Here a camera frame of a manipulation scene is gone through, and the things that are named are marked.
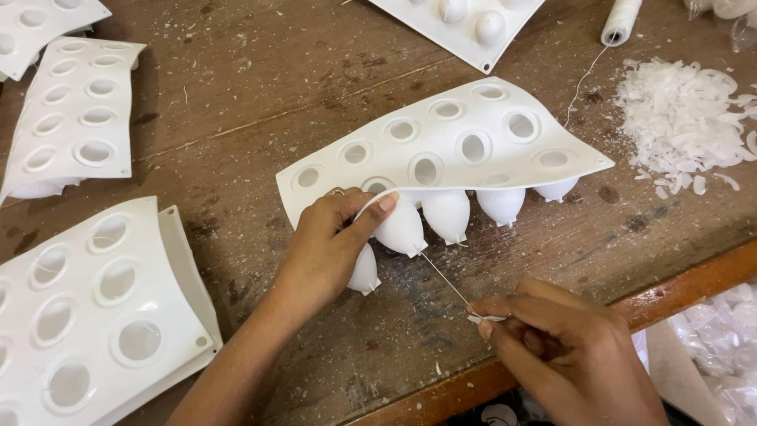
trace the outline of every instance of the thread spool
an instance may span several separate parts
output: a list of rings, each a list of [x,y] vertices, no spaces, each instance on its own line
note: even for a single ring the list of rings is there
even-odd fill
[[[602,44],[616,47],[627,42],[640,7],[641,0],[615,0],[602,30]]]

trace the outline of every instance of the fingernail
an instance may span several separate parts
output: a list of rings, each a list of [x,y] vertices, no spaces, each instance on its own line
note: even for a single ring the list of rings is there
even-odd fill
[[[397,205],[397,200],[400,199],[400,194],[397,192],[389,193],[378,201],[378,206],[383,211],[390,211]]]
[[[481,323],[478,324],[478,333],[487,342],[489,341],[489,337],[491,337],[491,331],[492,331],[491,323],[487,320],[481,320]]]

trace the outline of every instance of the white silicone mold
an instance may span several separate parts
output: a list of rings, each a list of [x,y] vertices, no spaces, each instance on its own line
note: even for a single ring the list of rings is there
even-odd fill
[[[157,214],[156,197],[0,266],[0,294],[0,413],[20,426],[110,426],[223,344],[176,206]]]
[[[0,204],[60,195],[86,178],[131,177],[130,70],[145,46],[73,37],[48,45],[14,132]]]
[[[544,0],[370,0],[489,74]]]
[[[111,15],[97,0],[0,0],[0,72],[21,80],[55,37]]]
[[[497,226],[516,221],[526,188],[548,202],[567,194],[586,174],[615,163],[583,143],[536,98],[497,77],[460,86],[380,117],[295,162],[276,175],[292,226],[331,188],[358,186],[400,199],[375,231],[376,239],[411,258],[424,241],[418,208],[447,244],[466,240],[466,190]],[[364,294],[381,281],[369,246],[349,287]]]

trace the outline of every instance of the wick thread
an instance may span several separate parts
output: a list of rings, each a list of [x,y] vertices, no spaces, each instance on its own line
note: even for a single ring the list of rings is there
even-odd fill
[[[445,277],[444,274],[442,274],[441,271],[439,271],[439,268],[437,268],[434,265],[434,263],[431,262],[431,259],[429,259],[428,256],[425,255],[424,252],[421,252],[421,255],[428,261],[428,263],[431,264],[431,266],[439,273],[439,275],[441,275],[441,277],[444,278],[444,280],[450,285],[450,287],[452,287],[452,290],[455,290],[455,293],[457,293],[457,295],[460,296],[460,298],[466,303],[466,305],[468,305],[468,307],[471,309],[471,311],[473,311],[473,313],[475,314],[475,316],[479,317],[480,319],[484,319],[484,317],[480,316],[478,314],[478,312],[476,312],[475,309],[473,309],[473,306],[471,306],[471,304],[468,303],[468,301],[466,300],[466,298],[463,297],[463,295],[460,294],[459,291],[457,291],[457,289],[455,288],[455,286],[452,285],[452,283],[447,279],[447,277]]]
[[[581,83],[583,83],[584,78],[588,77],[589,74],[591,74],[591,70],[594,69],[594,65],[597,64],[597,61],[599,61],[600,56],[602,56],[602,53],[604,53],[608,47],[610,46],[608,45],[605,46],[605,48],[598,54],[597,58],[594,59],[594,62],[591,63],[591,66],[589,67],[589,71],[586,71],[586,74],[584,74],[584,76],[581,77],[581,79],[578,81],[578,84],[575,86],[575,96],[573,96],[573,100],[570,101],[570,105],[568,105],[568,118],[565,119],[565,126],[563,126],[564,128],[567,128],[568,123],[570,123],[570,108],[573,108],[573,102],[575,102],[575,100],[578,99],[578,91],[581,90]]]

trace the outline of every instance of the forearm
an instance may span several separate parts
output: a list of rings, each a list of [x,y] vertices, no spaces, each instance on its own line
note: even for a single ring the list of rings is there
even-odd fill
[[[266,294],[190,389],[167,426],[242,424],[260,383],[305,321],[288,315],[275,290]]]

